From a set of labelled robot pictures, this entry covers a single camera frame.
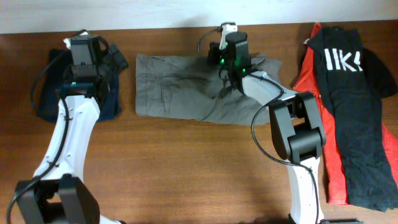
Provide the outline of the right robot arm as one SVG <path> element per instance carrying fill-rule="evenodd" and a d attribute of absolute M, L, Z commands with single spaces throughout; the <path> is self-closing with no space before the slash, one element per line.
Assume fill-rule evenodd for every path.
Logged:
<path fill-rule="evenodd" d="M 265 110 L 269 112 L 272 143 L 278 156 L 265 155 L 287 168 L 292 196 L 289 221 L 326 223 L 318 190 L 326 134 L 314 95 L 290 90 L 256 68 L 249 55 L 247 33 L 222 31 L 219 45 L 211 44 L 210 62 L 220 64 L 232 89 L 261 104 L 251 121 L 253 136 L 258 116 Z"/>

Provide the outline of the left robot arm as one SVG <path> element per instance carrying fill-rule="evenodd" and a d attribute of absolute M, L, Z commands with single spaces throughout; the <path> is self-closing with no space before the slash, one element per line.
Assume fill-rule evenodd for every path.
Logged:
<path fill-rule="evenodd" d="M 31 180 L 18 181 L 7 212 L 14 205 L 26 223 L 113 223 L 84 183 L 84 165 L 90 136 L 101 112 L 116 102 L 116 77 L 128 62 L 116 45 L 87 30 L 64 40 L 72 62 L 56 88 L 58 110 L 55 129 L 42 162 Z"/>

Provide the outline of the grey cargo shorts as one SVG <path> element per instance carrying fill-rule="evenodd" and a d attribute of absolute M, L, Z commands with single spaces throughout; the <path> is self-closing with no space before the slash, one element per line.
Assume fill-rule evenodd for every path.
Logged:
<path fill-rule="evenodd" d="M 261 104 L 234 90 L 205 57 L 136 57 L 136 113 L 249 126 Z"/>

